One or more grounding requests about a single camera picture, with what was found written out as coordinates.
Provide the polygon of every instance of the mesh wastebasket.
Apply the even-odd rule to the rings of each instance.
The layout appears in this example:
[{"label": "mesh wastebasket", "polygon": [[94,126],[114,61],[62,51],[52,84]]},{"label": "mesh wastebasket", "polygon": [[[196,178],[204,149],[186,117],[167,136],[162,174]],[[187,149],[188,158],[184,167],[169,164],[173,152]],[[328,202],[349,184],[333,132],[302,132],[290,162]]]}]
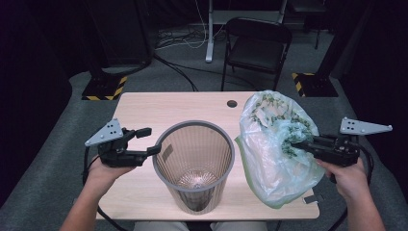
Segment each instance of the mesh wastebasket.
[{"label": "mesh wastebasket", "polygon": [[234,164],[228,135],[210,122],[186,121],[167,129],[159,143],[153,165],[180,209],[193,215],[215,209]]}]

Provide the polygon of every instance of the chair back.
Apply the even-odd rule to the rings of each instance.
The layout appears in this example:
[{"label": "chair back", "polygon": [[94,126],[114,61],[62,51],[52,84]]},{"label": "chair back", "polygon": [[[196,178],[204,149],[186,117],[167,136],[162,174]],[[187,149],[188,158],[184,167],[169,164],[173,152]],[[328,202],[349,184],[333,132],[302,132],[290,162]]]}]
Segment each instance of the chair back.
[{"label": "chair back", "polygon": [[279,22],[235,17],[226,23],[225,30],[227,36],[233,35],[261,40],[275,40],[287,43],[288,45],[292,42],[291,31]]}]

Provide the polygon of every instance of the metal bracket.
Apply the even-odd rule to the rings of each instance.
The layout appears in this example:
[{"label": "metal bracket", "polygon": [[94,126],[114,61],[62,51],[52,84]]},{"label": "metal bracket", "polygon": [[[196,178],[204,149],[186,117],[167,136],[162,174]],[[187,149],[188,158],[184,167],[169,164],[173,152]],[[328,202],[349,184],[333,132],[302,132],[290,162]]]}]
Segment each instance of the metal bracket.
[{"label": "metal bracket", "polygon": [[310,203],[320,203],[324,200],[324,197],[321,194],[318,195],[309,195],[307,197],[302,197],[303,203],[310,204]]},{"label": "metal bracket", "polygon": [[95,135],[85,142],[85,146],[94,146],[101,142],[113,141],[123,137],[122,129],[117,118],[113,118]]},{"label": "metal bracket", "polygon": [[348,135],[370,135],[375,133],[391,132],[393,126],[368,123],[344,117],[340,126],[340,133]]}]

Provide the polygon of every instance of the wooden table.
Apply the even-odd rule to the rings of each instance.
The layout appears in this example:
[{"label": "wooden table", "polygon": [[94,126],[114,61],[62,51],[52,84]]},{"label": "wooden table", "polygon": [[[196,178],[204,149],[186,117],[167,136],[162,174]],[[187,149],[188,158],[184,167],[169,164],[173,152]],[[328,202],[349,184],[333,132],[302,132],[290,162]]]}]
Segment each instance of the wooden table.
[{"label": "wooden table", "polygon": [[[132,139],[128,150],[153,146],[170,126],[186,120],[205,120],[222,128],[234,140],[240,133],[239,119],[246,100],[254,92],[143,92],[124,93],[114,117],[127,129],[152,128],[152,135]],[[235,100],[235,108],[227,106]],[[205,215],[190,215],[179,209],[165,183],[157,176],[152,158],[142,167],[121,176],[102,198],[100,206],[111,218],[134,220],[268,220],[317,218],[316,203],[298,198],[281,209],[271,209],[249,189],[237,144],[235,163],[228,175],[222,199]],[[303,196],[313,195],[307,191]]]}]

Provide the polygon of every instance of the clear plastic bag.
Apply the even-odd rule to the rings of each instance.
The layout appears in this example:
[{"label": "clear plastic bag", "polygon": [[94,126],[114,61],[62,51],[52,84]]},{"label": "clear plastic bag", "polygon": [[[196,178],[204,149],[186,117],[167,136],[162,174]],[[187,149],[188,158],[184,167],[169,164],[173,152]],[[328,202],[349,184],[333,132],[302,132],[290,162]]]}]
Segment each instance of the clear plastic bag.
[{"label": "clear plastic bag", "polygon": [[316,124],[292,99],[272,91],[251,96],[240,119],[240,147],[246,181],[274,209],[312,189],[324,174],[311,153],[291,143],[318,136]]}]

